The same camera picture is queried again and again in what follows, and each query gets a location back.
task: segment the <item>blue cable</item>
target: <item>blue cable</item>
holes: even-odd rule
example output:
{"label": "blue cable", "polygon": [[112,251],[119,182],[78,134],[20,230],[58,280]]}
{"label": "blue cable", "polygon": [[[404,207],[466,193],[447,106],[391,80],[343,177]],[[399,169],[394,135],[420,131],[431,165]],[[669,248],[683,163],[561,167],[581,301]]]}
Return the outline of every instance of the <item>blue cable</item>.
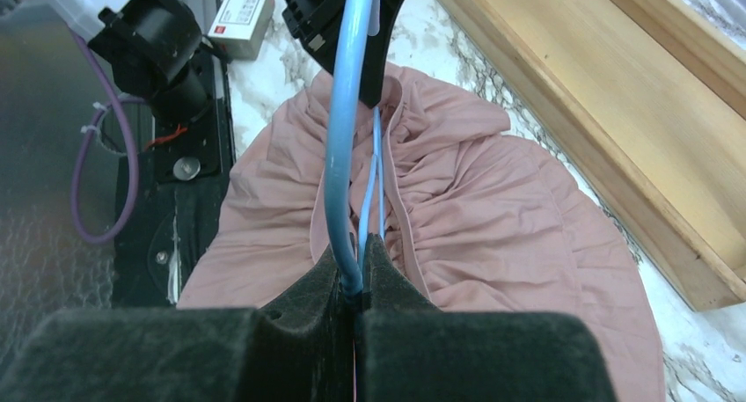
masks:
{"label": "blue cable", "polygon": [[341,272],[342,292],[348,301],[362,292],[362,270],[355,261],[348,230],[349,180],[362,59],[368,42],[372,5],[373,0],[345,1],[334,60],[332,107],[326,135],[326,228],[334,259]]}
{"label": "blue cable", "polygon": [[[357,226],[357,264],[360,266],[363,278],[365,277],[365,245],[368,243],[368,221],[370,217],[370,205],[373,202],[373,189],[376,185],[376,172],[381,164],[381,111],[378,107],[373,109],[373,156],[370,158],[370,172],[368,173],[368,186],[365,189],[365,197],[362,199],[360,208],[360,223]],[[378,198],[383,201],[384,177],[378,177]],[[379,221],[383,219],[383,210],[379,203]]]}
{"label": "blue cable", "polygon": [[373,111],[373,155],[378,169],[378,235],[386,238],[386,214],[384,212],[384,151],[382,147],[381,111]]}

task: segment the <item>pink cloth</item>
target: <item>pink cloth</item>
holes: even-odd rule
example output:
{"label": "pink cloth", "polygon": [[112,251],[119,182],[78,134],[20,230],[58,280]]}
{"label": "pink cloth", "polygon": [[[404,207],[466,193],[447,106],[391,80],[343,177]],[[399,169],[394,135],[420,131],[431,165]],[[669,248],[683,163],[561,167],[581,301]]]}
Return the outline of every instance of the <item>pink cloth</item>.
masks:
{"label": "pink cloth", "polygon": [[[285,102],[238,160],[220,230],[180,308],[264,305],[325,250],[319,183],[331,82],[319,74]],[[500,107],[412,69],[388,67],[380,107],[385,242],[414,286],[446,311],[574,314],[598,339],[620,400],[665,400],[660,337],[637,267],[567,169],[535,143],[502,135],[509,120]],[[371,131],[372,113],[360,106],[350,230]]]}

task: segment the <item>marble surface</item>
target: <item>marble surface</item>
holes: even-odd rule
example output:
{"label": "marble surface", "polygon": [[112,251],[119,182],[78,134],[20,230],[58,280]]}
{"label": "marble surface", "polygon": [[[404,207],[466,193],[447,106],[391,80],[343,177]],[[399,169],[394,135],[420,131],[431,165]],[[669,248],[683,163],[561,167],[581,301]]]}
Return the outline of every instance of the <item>marble surface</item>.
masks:
{"label": "marble surface", "polygon": [[[274,110],[319,72],[319,66],[291,39],[282,21],[282,0],[276,2],[279,4],[259,59],[236,61],[230,66],[237,156],[267,125]],[[714,20],[716,25],[727,19],[718,16]],[[722,27],[727,25],[731,25],[730,30]],[[720,26],[739,37],[737,26],[722,23]],[[746,304],[692,312],[436,0],[406,0],[391,38],[389,60],[473,91],[504,107],[512,120],[509,133],[537,141],[550,151],[574,175],[581,190],[619,227],[638,263],[662,336],[669,400],[746,401]]]}

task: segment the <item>black mount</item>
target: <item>black mount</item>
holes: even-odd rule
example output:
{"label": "black mount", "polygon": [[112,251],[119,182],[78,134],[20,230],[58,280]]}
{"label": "black mount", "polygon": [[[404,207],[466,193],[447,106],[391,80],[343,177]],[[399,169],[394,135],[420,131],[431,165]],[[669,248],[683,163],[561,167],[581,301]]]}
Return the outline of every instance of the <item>black mount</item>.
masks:
{"label": "black mount", "polygon": [[[210,92],[216,92],[213,57],[197,50],[190,62]],[[197,260],[207,251],[217,233],[220,206],[228,190],[234,162],[233,134],[228,99],[226,67],[222,66],[223,99],[215,99],[202,121],[172,143],[145,151],[139,157],[140,186],[135,210],[114,239],[115,276],[112,304],[116,307],[169,306],[166,284],[169,263],[158,262],[164,252],[179,253],[179,288],[186,284]],[[158,135],[168,128],[156,125]],[[182,156],[199,158],[200,174],[188,182],[176,180],[172,167]],[[116,213],[127,198],[128,165],[120,160]],[[174,240],[178,238],[176,250]]]}
{"label": "black mount", "polygon": [[210,98],[189,64],[202,32],[179,0],[130,0],[119,13],[99,14],[105,28],[89,47],[112,65],[124,92],[148,101],[170,128],[198,121]]}
{"label": "black mount", "polygon": [[[290,33],[333,75],[345,0],[285,0],[285,3],[288,7],[282,11],[282,17]],[[403,3],[404,0],[381,0],[381,29],[378,35],[368,37],[362,65],[365,80],[360,84],[360,101],[368,107],[381,101],[391,32]]]}

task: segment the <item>metal screw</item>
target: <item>metal screw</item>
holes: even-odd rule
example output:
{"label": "metal screw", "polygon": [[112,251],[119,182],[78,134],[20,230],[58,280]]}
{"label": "metal screw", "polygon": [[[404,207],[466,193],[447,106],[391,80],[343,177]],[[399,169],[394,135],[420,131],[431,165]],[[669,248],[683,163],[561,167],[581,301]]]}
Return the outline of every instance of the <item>metal screw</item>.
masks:
{"label": "metal screw", "polygon": [[178,180],[192,180],[200,174],[201,163],[197,157],[182,157],[173,165],[173,176]]}
{"label": "metal screw", "polygon": [[168,260],[168,252],[161,251],[158,254],[156,254],[156,262],[158,264],[165,264],[167,260]]}

